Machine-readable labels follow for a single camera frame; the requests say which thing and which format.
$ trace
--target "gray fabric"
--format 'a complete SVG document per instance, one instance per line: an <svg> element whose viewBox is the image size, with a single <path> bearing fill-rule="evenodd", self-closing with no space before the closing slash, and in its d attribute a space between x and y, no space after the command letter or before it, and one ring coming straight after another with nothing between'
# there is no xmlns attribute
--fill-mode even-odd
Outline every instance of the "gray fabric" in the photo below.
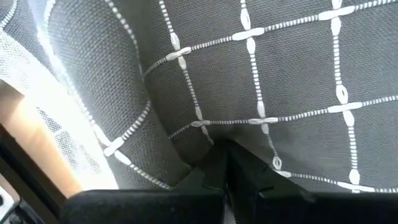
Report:
<svg viewBox="0 0 398 224"><path fill-rule="evenodd" d="M312 191L398 191L395 0L52 3L46 19L30 1L71 95L110 141L124 137L107 156L120 188L173 187L224 137Z"/></svg>

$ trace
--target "plaid fabric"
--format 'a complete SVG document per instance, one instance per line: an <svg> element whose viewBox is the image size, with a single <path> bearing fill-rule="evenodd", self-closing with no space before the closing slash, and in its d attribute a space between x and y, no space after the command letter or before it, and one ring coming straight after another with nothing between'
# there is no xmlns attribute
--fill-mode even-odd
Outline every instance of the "plaid fabric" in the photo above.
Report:
<svg viewBox="0 0 398 224"><path fill-rule="evenodd" d="M120 188L172 188L222 137L312 191L398 191L396 0L28 2L0 4L2 35L67 87ZM45 120L68 161L90 150Z"/></svg>

